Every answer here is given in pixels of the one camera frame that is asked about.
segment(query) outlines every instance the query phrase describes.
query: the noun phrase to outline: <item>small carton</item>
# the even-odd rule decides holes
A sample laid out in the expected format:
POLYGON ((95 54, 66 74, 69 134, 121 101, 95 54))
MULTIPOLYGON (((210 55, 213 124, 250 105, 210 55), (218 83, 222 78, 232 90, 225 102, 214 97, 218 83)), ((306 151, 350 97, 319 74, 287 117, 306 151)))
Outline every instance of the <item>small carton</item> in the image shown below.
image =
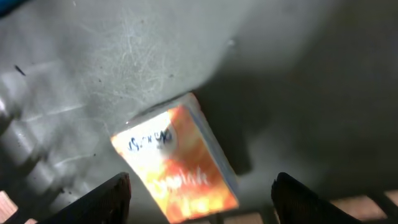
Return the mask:
POLYGON ((193 94, 133 118, 111 141, 170 223, 239 206, 236 176, 193 94))

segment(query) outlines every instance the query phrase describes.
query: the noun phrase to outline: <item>gray surface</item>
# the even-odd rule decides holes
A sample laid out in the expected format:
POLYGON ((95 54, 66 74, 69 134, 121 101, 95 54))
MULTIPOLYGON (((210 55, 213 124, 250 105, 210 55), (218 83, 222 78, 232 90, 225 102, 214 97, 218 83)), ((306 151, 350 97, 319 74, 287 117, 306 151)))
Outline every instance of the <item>gray surface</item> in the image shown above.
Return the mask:
POLYGON ((397 25, 394 1, 28 2, 0 20, 2 188, 42 219, 127 171, 130 219, 164 222, 109 135, 192 89, 241 210, 279 172, 324 197, 397 188, 397 25))

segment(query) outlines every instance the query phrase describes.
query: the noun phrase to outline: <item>orange box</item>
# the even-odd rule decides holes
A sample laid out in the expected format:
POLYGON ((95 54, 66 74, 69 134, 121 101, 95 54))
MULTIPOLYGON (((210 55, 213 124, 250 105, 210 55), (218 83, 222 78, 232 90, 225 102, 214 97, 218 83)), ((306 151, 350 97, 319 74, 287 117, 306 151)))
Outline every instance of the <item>orange box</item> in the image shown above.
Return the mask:
POLYGON ((133 119, 132 128, 111 141, 169 222, 237 208, 236 178, 195 97, 185 95, 160 111, 133 119))

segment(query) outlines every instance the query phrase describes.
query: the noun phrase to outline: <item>dark mark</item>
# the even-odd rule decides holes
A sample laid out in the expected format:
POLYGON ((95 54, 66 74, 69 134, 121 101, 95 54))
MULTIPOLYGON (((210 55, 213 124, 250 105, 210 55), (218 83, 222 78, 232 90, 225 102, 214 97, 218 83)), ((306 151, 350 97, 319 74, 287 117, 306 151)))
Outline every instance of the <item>dark mark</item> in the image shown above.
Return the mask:
POLYGON ((26 74, 18 67, 18 65, 14 65, 14 68, 23 76, 26 76, 26 74))

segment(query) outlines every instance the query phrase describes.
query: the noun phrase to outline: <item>blue object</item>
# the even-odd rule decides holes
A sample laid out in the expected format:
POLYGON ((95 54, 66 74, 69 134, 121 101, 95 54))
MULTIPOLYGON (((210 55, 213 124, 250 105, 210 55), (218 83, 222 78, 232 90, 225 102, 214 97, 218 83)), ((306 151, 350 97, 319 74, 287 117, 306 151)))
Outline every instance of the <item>blue object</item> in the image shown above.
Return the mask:
POLYGON ((0 0, 0 16, 11 11, 23 1, 24 0, 0 0))

